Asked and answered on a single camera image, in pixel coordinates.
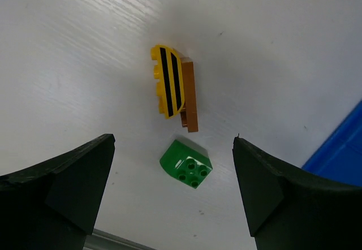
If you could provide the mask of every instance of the green toy block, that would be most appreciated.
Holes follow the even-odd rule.
[[[173,178],[196,189],[212,171],[210,159],[175,140],[160,159],[162,168]]]

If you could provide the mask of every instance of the white tabletop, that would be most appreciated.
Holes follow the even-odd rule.
[[[96,228],[158,250],[256,249],[240,134],[301,166],[362,98],[362,0],[0,0],[0,172],[117,140]],[[200,132],[158,113],[150,48],[195,63]],[[160,167],[185,136],[214,170]]]

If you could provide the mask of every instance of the blue plastic container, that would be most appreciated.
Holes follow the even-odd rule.
[[[362,187],[362,101],[302,169]]]

